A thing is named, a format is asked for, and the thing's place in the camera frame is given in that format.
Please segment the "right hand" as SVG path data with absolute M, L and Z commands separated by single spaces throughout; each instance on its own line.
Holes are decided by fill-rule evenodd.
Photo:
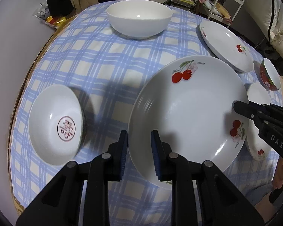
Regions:
M 279 157 L 272 180 L 273 189 L 280 189 L 283 185 L 283 159 Z

